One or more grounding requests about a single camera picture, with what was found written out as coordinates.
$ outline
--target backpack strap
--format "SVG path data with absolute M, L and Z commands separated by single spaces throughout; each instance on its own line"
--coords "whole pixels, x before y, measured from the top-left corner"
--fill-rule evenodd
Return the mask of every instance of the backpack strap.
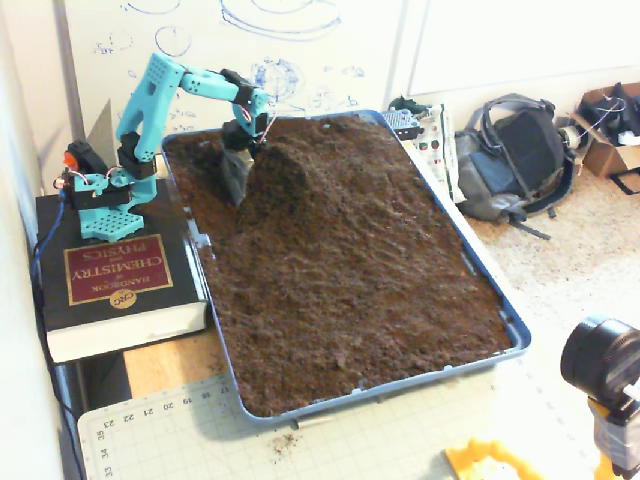
M 546 194 L 544 197 L 539 198 L 538 200 L 529 203 L 522 207 L 522 209 L 527 214 L 533 214 L 540 212 L 542 210 L 547 210 L 566 197 L 571 191 L 571 186 L 573 185 L 574 175 L 573 172 L 575 170 L 575 165 L 573 163 L 573 158 L 569 154 L 565 154 L 563 169 L 562 169 L 562 177 L 556 184 L 556 187 Z
M 496 105 L 501 105 L 507 108 L 508 110 L 512 110 L 512 111 L 519 110 L 522 108 L 522 106 L 524 106 L 524 108 L 548 110 L 549 112 L 551 112 L 552 115 L 555 107 L 553 106 L 553 104 L 545 100 L 537 101 L 529 97 L 525 97 L 524 95 L 520 95 L 518 93 L 509 93 L 507 95 L 503 95 L 502 97 L 496 98 L 495 100 L 485 103 L 481 109 L 478 109 L 474 112 L 474 114 L 471 116 L 471 120 L 467 124 L 467 128 L 473 129 L 475 128 L 475 125 L 478 122 L 478 119 L 481 120 L 480 132 L 482 133 L 482 140 L 484 141 L 485 145 L 489 149 L 491 149 L 495 154 L 498 154 L 498 153 L 504 154 L 504 157 L 507 160 L 509 168 L 511 168 L 513 176 L 518 182 L 518 185 L 520 185 L 520 188 L 522 188 L 522 191 L 524 192 L 525 197 L 530 203 L 533 203 L 534 202 L 533 193 L 527 186 L 526 182 L 524 181 L 524 178 L 522 178 L 522 175 L 520 174 L 518 169 L 516 168 L 516 165 L 513 162 L 513 159 L 511 158 L 509 151 L 505 148 L 504 144 L 500 140 L 500 137 L 498 137 L 495 127 L 493 126 L 493 122 L 491 121 L 490 111 Z
M 537 213 L 542 210 L 549 210 L 569 194 L 574 179 L 573 172 L 575 169 L 575 165 L 573 163 L 573 160 L 574 157 L 570 153 L 565 154 L 562 177 L 560 177 L 560 180 L 556 184 L 556 187 L 551 192 L 549 192 L 544 197 L 536 200 L 535 202 L 529 203 L 528 205 L 525 205 L 523 207 L 519 207 L 519 210 L 517 212 L 507 212 L 509 215 L 509 224 L 511 226 L 516 227 L 531 235 L 535 235 L 536 237 L 543 240 L 551 239 L 551 236 L 547 235 L 546 233 L 524 225 L 522 222 L 526 220 L 528 214 Z

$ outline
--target tray rim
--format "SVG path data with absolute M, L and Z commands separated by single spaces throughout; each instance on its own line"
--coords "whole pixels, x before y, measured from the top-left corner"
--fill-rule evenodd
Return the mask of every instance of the tray rim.
M 394 136 L 395 140 L 402 146 L 402 143 L 398 136 L 395 134 L 393 129 L 387 124 L 384 117 L 375 110 L 351 110 L 344 112 L 331 113 L 326 115 L 316 115 L 316 116 L 307 116 L 307 117 L 294 117 L 294 116 L 286 116 L 281 118 L 306 118 L 311 120 L 322 120 L 330 117 L 339 117 L 339 116 L 354 116 L 358 115 L 366 119 L 366 117 L 371 117 L 375 120 L 375 123 L 384 126 L 391 134 Z M 175 177 L 171 171 L 171 165 L 169 164 L 169 160 L 167 158 L 167 154 L 165 152 L 165 144 L 170 142 L 175 137 L 184 137 L 190 135 L 197 135 L 199 133 L 213 133 L 219 132 L 220 128 L 213 129 L 203 129 L 196 130 L 190 132 L 181 132 L 174 133 L 166 136 L 162 140 L 162 144 L 160 147 L 160 153 L 167 167 L 168 180 L 175 189 L 175 192 L 178 194 L 178 200 L 180 201 L 178 186 L 175 181 Z M 464 218 L 462 213 L 455 206 L 451 198 L 446 196 L 438 186 L 438 181 L 435 178 L 434 174 L 431 170 L 424 164 L 423 160 L 417 155 L 417 152 L 408 151 L 403 147 L 403 150 L 414 164 L 420 176 L 425 182 L 425 186 L 431 191 L 433 194 L 434 200 L 438 207 L 451 219 L 456 232 L 460 236 L 463 241 L 463 248 L 465 253 L 470 257 L 468 260 L 472 263 L 472 265 L 480 271 L 483 275 L 487 277 L 489 282 L 491 283 L 494 291 L 502 298 L 503 310 L 502 310 L 502 320 L 507 330 L 507 334 L 511 339 L 513 346 L 509 349 L 495 352 L 491 356 L 476 360 L 475 362 L 466 363 L 464 365 L 459 365 L 457 367 L 453 366 L 445 366 L 442 370 L 437 370 L 433 372 L 421 373 L 419 375 L 414 375 L 409 378 L 404 378 L 401 380 L 394 380 L 392 382 L 384 383 L 382 385 L 377 385 L 375 387 L 360 389 L 355 388 L 351 391 L 351 393 L 329 398 L 329 399 L 317 399 L 313 403 L 295 409 L 289 410 L 287 412 L 283 412 L 279 415 L 274 415 L 270 417 L 258 417 L 251 412 L 249 412 L 239 393 L 238 383 L 236 381 L 236 376 L 233 370 L 233 365 L 231 363 L 231 357 L 229 355 L 229 351 L 227 349 L 226 342 L 224 340 L 224 335 L 222 333 L 222 327 L 220 326 L 220 322 L 218 320 L 218 316 L 216 314 L 215 303 L 213 301 L 213 297 L 211 295 L 211 291 L 209 289 L 208 282 L 206 281 L 206 275 L 204 275 L 204 269 L 201 266 L 201 261 L 199 259 L 199 255 L 196 255 L 196 259 L 198 262 L 199 269 L 204 276 L 205 285 L 206 285 L 206 294 L 209 299 L 209 303 L 211 306 L 211 313 L 215 323 L 216 332 L 220 337 L 220 342 L 222 344 L 225 360 L 227 362 L 227 367 L 229 368 L 229 373 L 231 375 L 231 379 L 233 380 L 234 392 L 236 393 L 236 399 L 239 403 L 241 411 L 243 414 L 252 422 L 259 425 L 274 425 L 280 424 L 287 421 L 300 421 L 308 416 L 315 416 L 318 413 L 328 413 L 329 410 L 335 410 L 339 407 L 343 407 L 346 405 L 355 405 L 362 401 L 366 401 L 371 398 L 380 397 L 383 395 L 387 395 L 390 393 L 402 393 L 402 390 L 407 390 L 411 387 L 419 386 L 419 385 L 428 385 L 431 382 L 435 382 L 437 380 L 442 380 L 444 378 L 464 375 L 465 373 L 473 372 L 476 370 L 485 369 L 488 367 L 492 367 L 495 364 L 510 360 L 513 358 L 517 358 L 521 355 L 524 355 L 532 343 L 532 335 L 529 327 L 525 324 L 520 316 L 521 311 L 525 311 L 522 307 L 521 303 L 517 300 L 516 295 L 514 294 L 514 290 L 511 287 L 509 281 L 507 280 L 505 274 L 502 269 L 497 265 L 497 263 L 493 260 L 489 251 L 486 249 L 482 241 L 473 231 L 467 220 Z

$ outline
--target robotic arm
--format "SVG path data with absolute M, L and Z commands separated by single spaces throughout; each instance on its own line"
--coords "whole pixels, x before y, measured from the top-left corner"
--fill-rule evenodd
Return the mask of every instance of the robotic arm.
M 253 164 L 251 152 L 262 143 L 268 130 L 267 94 L 236 72 L 215 73 L 153 53 L 116 130 L 121 142 L 119 168 L 107 170 L 85 142 L 72 143 L 65 154 L 69 160 L 65 163 L 72 170 L 85 173 L 72 177 L 67 172 L 63 178 L 80 216 L 82 238 L 113 242 L 144 225 L 143 218 L 129 209 L 156 196 L 155 154 L 178 88 L 233 104 L 235 120 L 223 124 L 222 170 L 234 203 L 238 205 L 244 198 L 244 182 Z
M 234 150 L 248 148 L 267 128 L 268 97 L 263 90 L 235 72 L 222 70 L 214 73 L 181 65 L 166 55 L 154 53 L 116 130 L 116 138 L 122 141 L 124 135 L 135 132 L 143 123 L 142 134 L 134 151 L 139 161 L 149 162 L 153 159 L 162 140 L 169 105 L 178 87 L 193 95 L 233 103 L 237 123 L 225 130 L 231 138 L 231 143 L 225 147 Z

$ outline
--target cardboard box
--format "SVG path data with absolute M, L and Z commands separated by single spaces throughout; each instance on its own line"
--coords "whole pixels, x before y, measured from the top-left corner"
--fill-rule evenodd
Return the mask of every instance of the cardboard box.
M 640 95 L 640 82 L 623 85 L 624 91 L 631 98 Z M 591 90 L 582 96 L 583 100 L 595 103 L 602 99 L 602 92 L 611 95 L 613 87 Z M 590 128 L 589 122 L 578 114 L 572 117 L 583 128 Z M 593 136 L 591 147 L 584 158 L 583 164 L 597 177 L 608 177 L 612 173 L 626 172 L 632 168 L 640 167 L 640 146 L 616 147 L 612 145 L 607 137 L 596 130 L 589 130 Z

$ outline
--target cutting mat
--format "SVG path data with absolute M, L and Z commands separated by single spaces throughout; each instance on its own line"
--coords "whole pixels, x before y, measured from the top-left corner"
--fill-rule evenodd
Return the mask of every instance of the cutting mat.
M 569 415 L 543 386 L 542 365 L 529 354 L 300 428 L 251 423 L 222 374 L 83 415 L 87 477 L 453 479 L 443 449 L 482 436 L 503 440 L 547 479 L 591 479 L 598 453 L 586 400 Z

